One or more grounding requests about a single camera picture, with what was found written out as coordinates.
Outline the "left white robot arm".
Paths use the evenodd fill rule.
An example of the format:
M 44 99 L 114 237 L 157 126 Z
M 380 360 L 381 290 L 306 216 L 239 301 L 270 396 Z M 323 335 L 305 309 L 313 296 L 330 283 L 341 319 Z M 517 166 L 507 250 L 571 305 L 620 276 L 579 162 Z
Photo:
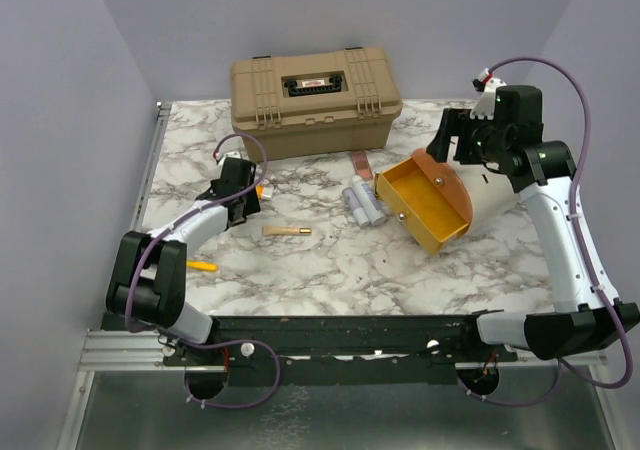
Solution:
M 106 294 L 106 308 L 126 325 L 152 326 L 186 340 L 186 352 L 206 365 L 220 355 L 214 318 L 186 300 L 187 260 L 201 246 L 260 211 L 256 164 L 228 157 L 219 176 L 191 208 L 150 233 L 121 239 Z

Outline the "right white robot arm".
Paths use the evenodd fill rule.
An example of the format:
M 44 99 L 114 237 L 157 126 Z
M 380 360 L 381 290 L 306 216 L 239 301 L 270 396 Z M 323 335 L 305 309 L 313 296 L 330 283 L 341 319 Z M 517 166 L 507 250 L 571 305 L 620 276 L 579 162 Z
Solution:
M 461 353 L 481 361 L 496 345 L 529 350 L 542 360 L 603 350 L 639 322 L 634 303 L 623 303 L 594 247 L 579 198 L 568 146 L 544 141 L 543 96 L 529 85 L 486 89 L 488 110 L 444 110 L 427 147 L 437 162 L 495 164 L 529 213 L 550 275 L 554 310 L 543 314 L 492 312 L 459 337 Z

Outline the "white round makeup organizer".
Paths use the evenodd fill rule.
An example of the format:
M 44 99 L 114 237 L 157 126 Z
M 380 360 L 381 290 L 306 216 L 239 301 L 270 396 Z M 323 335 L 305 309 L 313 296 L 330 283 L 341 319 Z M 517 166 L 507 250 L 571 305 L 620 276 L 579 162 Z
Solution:
M 430 255 L 510 210 L 519 201 L 503 175 L 481 165 L 437 162 L 424 147 L 379 173 L 376 196 Z

